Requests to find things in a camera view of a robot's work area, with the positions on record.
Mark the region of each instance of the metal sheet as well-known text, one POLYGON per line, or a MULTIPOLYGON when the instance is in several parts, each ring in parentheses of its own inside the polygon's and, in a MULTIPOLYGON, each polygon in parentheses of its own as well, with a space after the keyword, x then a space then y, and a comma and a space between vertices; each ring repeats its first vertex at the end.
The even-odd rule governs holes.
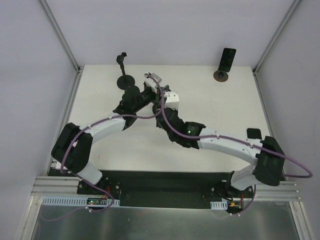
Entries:
MULTIPOLYGON (((74 207, 42 206, 53 219, 74 207)), ((254 202, 240 217, 224 211, 168 208, 80 209, 54 222, 37 221, 33 240, 298 240, 287 202, 254 202)))

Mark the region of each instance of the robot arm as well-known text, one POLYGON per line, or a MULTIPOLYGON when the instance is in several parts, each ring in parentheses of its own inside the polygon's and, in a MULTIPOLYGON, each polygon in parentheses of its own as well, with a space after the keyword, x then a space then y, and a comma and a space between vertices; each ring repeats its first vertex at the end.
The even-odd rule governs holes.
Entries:
MULTIPOLYGON (((164 105, 165 116, 172 127, 187 136, 216 136, 204 138, 185 138, 174 132, 166 123, 162 114, 156 117, 156 126, 167 132, 169 139, 185 148, 207 149, 225 153, 240 158, 250 165, 230 173, 229 179, 224 183, 224 192, 228 197, 229 192, 243 191, 247 187, 257 183, 263 183, 270 186, 278 186, 282 177, 284 159, 271 155, 267 152, 253 148, 253 145, 263 147, 280 154, 284 154, 277 141, 270 136, 266 136, 262 141, 260 139, 242 139, 239 142, 234 141, 235 137, 223 134, 215 129, 207 127, 197 122, 184 122, 178 117, 179 97, 174 92, 177 103, 172 105, 172 94, 166 98, 164 105)), ((160 109, 158 103, 154 112, 160 109)))
MULTIPOLYGON (((161 82, 161 78, 157 75, 154 74, 153 77, 159 83, 161 82)), ((64 166, 73 174, 77 174, 91 184, 96 185, 100 181, 102 173, 89 162, 92 145, 110 134, 121 132, 132 126, 136 121, 134 117, 136 113, 150 103, 155 103, 159 99, 159 94, 156 84, 151 82, 150 79, 146 79, 144 82, 143 92, 140 92, 136 86, 128 88, 123 94, 119 105, 109 115, 109 120, 103 120, 95 126, 93 126, 94 123, 77 126, 72 122, 65 125, 51 151, 51 156, 62 163, 72 139, 81 130, 89 126, 89 129, 83 132, 73 144, 64 166)))

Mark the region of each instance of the phone holder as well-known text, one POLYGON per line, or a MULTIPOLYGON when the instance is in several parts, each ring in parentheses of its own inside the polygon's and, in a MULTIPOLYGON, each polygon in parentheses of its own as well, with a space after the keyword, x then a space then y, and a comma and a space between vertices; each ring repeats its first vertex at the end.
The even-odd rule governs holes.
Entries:
POLYGON ((126 56, 127 56, 127 53, 123 52, 116 57, 116 62, 120 65, 120 69, 122 72, 122 76, 118 78, 118 80, 116 81, 116 85, 121 90, 126 90, 127 88, 134 86, 136 83, 133 76, 126 75, 125 66, 124 66, 124 59, 126 56))
POLYGON ((236 55, 236 49, 234 48, 225 48, 221 56, 220 64, 218 70, 214 72, 213 78, 218 82, 225 82, 228 80, 232 63, 236 55))

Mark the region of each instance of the black bracket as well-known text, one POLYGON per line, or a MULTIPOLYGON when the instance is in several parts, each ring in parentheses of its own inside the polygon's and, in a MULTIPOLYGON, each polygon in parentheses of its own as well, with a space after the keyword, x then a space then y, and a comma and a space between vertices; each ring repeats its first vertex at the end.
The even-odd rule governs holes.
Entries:
POLYGON ((127 53, 123 52, 116 57, 116 62, 120 65, 120 69, 122 72, 122 76, 118 78, 118 80, 116 81, 116 85, 121 90, 126 90, 127 88, 134 86, 136 83, 133 76, 126 75, 125 65, 124 65, 124 60, 126 56, 127 56, 127 53))

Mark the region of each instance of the black mounting plate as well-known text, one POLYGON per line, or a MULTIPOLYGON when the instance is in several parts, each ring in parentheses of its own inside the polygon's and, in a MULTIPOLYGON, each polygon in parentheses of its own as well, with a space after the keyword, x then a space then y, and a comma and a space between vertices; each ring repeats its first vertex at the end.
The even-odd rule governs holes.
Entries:
MULTIPOLYGON (((114 198, 120 200, 120 206, 178 209, 210 209, 210 202, 222 200, 213 189, 230 175, 229 172, 101 172, 103 180, 99 187, 108 188, 114 198)), ((253 196, 251 187, 243 193, 245 198, 253 196)), ((77 194, 103 195, 82 181, 77 194)))

